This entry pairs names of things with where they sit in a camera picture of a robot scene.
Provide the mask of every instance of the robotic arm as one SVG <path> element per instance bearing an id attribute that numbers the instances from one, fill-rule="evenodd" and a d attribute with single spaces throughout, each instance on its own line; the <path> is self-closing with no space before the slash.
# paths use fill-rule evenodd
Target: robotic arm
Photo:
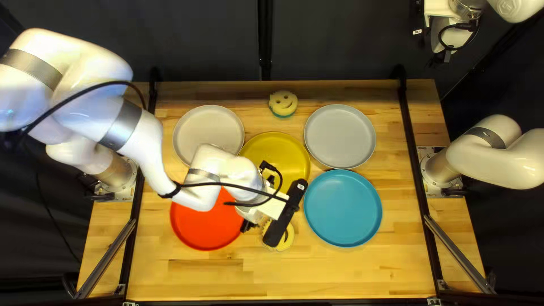
<path id="1" fill-rule="evenodd" d="M 544 7 L 544 0 L 425 0 L 427 27 L 431 24 L 431 48 L 452 54 L 468 45 L 476 36 L 480 17 L 487 3 L 504 20 L 518 23 L 529 19 Z"/>
<path id="2" fill-rule="evenodd" d="M 24 128 L 90 86 L 131 79 L 128 63 L 111 51 L 44 29 L 26 30 L 0 60 L 0 131 Z M 124 100 L 125 90 L 125 85 L 111 85 L 88 92 L 59 108 L 29 135 L 45 143 L 53 159 L 112 183 L 128 179 L 126 162 L 115 152 L 130 157 L 161 197 L 194 210 L 208 211 L 214 206 L 220 183 L 231 184 L 225 187 L 227 191 L 247 206 L 236 207 L 237 212 L 254 223 L 265 216 L 281 219 L 287 206 L 298 208 L 301 197 L 289 203 L 290 196 L 276 192 L 249 159 L 212 145 L 199 147 L 184 184 L 213 185 L 182 188 L 170 180 L 162 161 L 162 124 Z M 266 203 L 251 206 L 272 193 Z"/>
<path id="3" fill-rule="evenodd" d="M 438 154 L 422 159 L 428 185 L 451 186 L 461 174 L 511 189 L 529 189 L 544 183 L 544 128 L 521 135 L 504 115 L 489 116 Z"/>

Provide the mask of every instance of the orange plate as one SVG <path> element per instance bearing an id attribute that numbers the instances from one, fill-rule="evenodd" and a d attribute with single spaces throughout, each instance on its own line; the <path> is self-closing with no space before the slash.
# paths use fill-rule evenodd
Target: orange plate
<path id="1" fill-rule="evenodd" d="M 186 245 L 201 251 L 226 247 L 240 235 L 243 218 L 234 206 L 223 205 L 234 198 L 221 188 L 215 206 L 210 211 L 192 210 L 172 202 L 170 222 L 177 237 Z"/>

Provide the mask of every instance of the wooden table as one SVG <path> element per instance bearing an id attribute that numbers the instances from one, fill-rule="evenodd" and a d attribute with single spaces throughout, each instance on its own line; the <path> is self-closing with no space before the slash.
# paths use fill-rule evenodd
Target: wooden table
<path id="1" fill-rule="evenodd" d="M 146 84 L 138 84 L 147 91 Z M 260 229 L 240 235 L 213 252 L 185 246 L 169 221 L 170 200 L 145 186 L 127 298 L 135 301 L 229 299 L 395 298 L 434 295 L 419 215 L 396 81 L 165 82 L 159 86 L 156 116 L 164 126 L 163 160 L 168 175 L 183 181 L 187 167 L 175 156 L 172 131 L 188 110 L 205 104 L 228 107 L 242 120 L 245 141 L 267 131 L 285 132 L 302 143 L 308 116 L 321 106 L 342 103 L 363 112 L 377 134 L 374 155 L 355 172 L 378 190 L 384 214 L 368 243 L 341 249 L 321 241 L 304 213 L 292 220 L 295 242 L 284 253 L 262 246 Z M 448 145 L 449 137 L 433 80 L 408 81 L 408 100 L 418 145 Z M 268 110 L 268 95 L 287 89 L 299 98 L 296 114 L 279 119 Z M 134 94 L 127 98 L 137 101 Z M 326 169 L 312 159 L 311 180 Z M 431 199 L 431 215 L 483 273 L 464 199 Z M 129 203 L 95 203 L 78 285 L 81 285 L 130 215 Z M 446 282 L 475 291 L 439 241 Z M 122 252 L 93 296 L 110 294 L 119 281 Z"/>

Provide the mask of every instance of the gray plate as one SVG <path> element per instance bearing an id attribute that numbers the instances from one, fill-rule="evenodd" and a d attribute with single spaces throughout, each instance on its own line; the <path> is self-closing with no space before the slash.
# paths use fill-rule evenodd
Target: gray plate
<path id="1" fill-rule="evenodd" d="M 308 152 L 325 166 L 351 169 L 367 161 L 376 147 L 376 132 L 359 110 L 343 104 L 315 111 L 304 127 Z"/>
<path id="2" fill-rule="evenodd" d="M 244 126 L 230 109 L 203 105 L 183 115 L 174 127 L 172 141 L 177 156 L 190 166 L 196 149 L 204 143 L 238 154 L 244 144 Z"/>

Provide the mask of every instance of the yellow sponge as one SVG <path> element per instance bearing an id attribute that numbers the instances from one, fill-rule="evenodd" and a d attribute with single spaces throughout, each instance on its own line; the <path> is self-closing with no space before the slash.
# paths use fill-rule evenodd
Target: yellow sponge
<path id="1" fill-rule="evenodd" d="M 271 222 L 272 221 L 268 221 L 264 225 L 263 237 L 264 237 L 264 234 L 267 232 L 268 227 L 270 226 Z M 293 225 L 291 223 L 289 223 L 287 225 L 287 230 L 283 233 L 283 236 L 281 236 L 280 243 L 278 243 L 275 248 L 273 248 L 271 246 L 267 246 L 264 243 L 263 243 L 263 245 L 266 248 L 268 248 L 269 250 L 275 250 L 275 251 L 278 251 L 278 252 L 282 252 L 282 251 L 285 251 L 285 250 L 289 249 L 291 247 L 291 245 L 293 245 L 294 240 L 295 240 L 295 228 L 293 227 Z"/>
<path id="2" fill-rule="evenodd" d="M 272 113 L 280 118 L 291 116 L 298 105 L 299 100 L 296 95 L 286 90 L 279 90 L 271 94 L 270 101 L 268 101 L 268 107 Z"/>

